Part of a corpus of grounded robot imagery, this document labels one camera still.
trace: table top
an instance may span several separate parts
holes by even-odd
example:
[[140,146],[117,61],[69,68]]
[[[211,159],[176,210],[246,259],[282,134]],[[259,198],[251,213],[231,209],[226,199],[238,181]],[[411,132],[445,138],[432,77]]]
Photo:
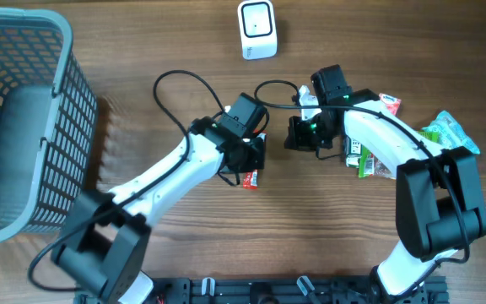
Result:
[[[482,151],[486,200],[485,1],[278,0],[278,54],[257,61],[241,56],[238,1],[58,2],[20,7],[56,10],[73,27],[73,52],[101,104],[88,187],[126,182],[179,143],[180,131],[151,96],[167,70],[198,73],[229,105],[264,80],[310,85],[319,68],[340,64],[355,90],[401,98],[398,116],[414,128],[441,110],[451,113]],[[261,94],[287,104],[293,92],[274,85]],[[159,97],[185,125],[218,110],[205,87],[184,75],[163,80]],[[338,159],[284,149],[297,112],[270,112],[259,188],[214,177],[192,189],[154,230],[143,263],[149,275],[368,274],[388,256],[398,240],[395,182],[358,179]],[[69,302],[72,295],[42,292],[26,280],[30,260],[52,239],[0,243],[0,302]],[[486,303],[486,237],[473,243],[467,264],[436,273],[447,276],[452,303]],[[46,261],[36,275],[48,285],[72,284]]]

